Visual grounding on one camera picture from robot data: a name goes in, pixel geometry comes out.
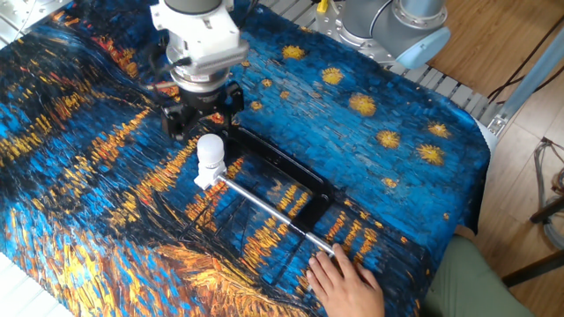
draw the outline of human hand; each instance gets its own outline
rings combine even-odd
[[[333,251],[343,275],[329,256],[319,252],[309,259],[306,276],[329,317],[384,317],[384,297],[376,278],[360,264],[354,268],[339,244]]]

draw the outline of gray robot arm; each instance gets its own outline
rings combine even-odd
[[[399,63],[414,69],[449,41],[446,19],[444,0],[347,0],[339,36],[357,49],[374,40]]]

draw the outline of starry night tablecloth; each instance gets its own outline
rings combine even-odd
[[[76,315],[324,314],[304,278],[315,247],[224,184],[194,184],[211,125],[185,143],[161,131],[144,88],[162,35],[150,4],[77,1],[0,51],[0,251]],[[387,315],[417,314],[479,206],[490,153],[476,123],[264,7],[242,37],[235,123],[338,189],[314,233],[374,271]],[[290,217],[310,199],[250,153],[226,163]]]

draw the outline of yellow star pattern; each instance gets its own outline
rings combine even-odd
[[[372,97],[363,95],[362,93],[355,93],[349,99],[349,105],[363,116],[372,116],[376,112],[376,104]]]
[[[323,71],[323,81],[327,84],[336,85],[343,77],[341,70],[336,68],[329,68]]]
[[[295,60],[300,60],[306,56],[306,51],[299,47],[295,47],[293,45],[286,46],[282,49],[282,56],[287,58],[293,58]]]
[[[385,178],[382,180],[384,184],[386,184],[386,186],[388,186],[389,188],[395,188],[397,186],[397,182],[393,181],[392,179],[389,178]]]
[[[440,124],[437,122],[429,123],[429,132],[433,133],[436,136],[449,138],[450,132],[447,130],[444,124]]]
[[[251,109],[258,111],[263,108],[263,104],[258,101],[253,101],[250,103]]]
[[[300,30],[305,33],[313,33],[313,31],[305,26],[300,27]]]
[[[388,130],[380,131],[376,135],[376,140],[378,140],[378,143],[383,147],[389,149],[397,149],[399,146],[399,135],[397,132]]]
[[[429,164],[435,166],[441,166],[444,164],[444,159],[442,158],[444,156],[444,152],[437,146],[423,144],[417,148],[417,151],[419,152],[421,158]]]

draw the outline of silver rod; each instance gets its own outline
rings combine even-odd
[[[228,179],[223,174],[219,175],[218,179],[220,181],[224,181],[227,184],[227,186],[234,189],[237,193],[243,195],[245,198],[249,199],[252,203],[257,205],[258,207],[260,207],[264,211],[268,212],[271,216],[280,220],[283,224],[292,226],[291,225],[292,219],[290,219],[286,215],[280,213],[278,210],[276,210],[276,208],[270,206],[268,203],[264,202],[262,199],[253,195],[251,192],[249,192],[247,189],[245,189],[241,185],[237,184],[236,182],[232,181],[231,179]],[[323,249],[323,251],[328,253],[330,256],[335,255],[331,246],[327,242],[325,242],[324,240],[319,239],[313,233],[307,232],[306,233],[306,239],[311,241],[313,244],[320,247],[321,249]]]

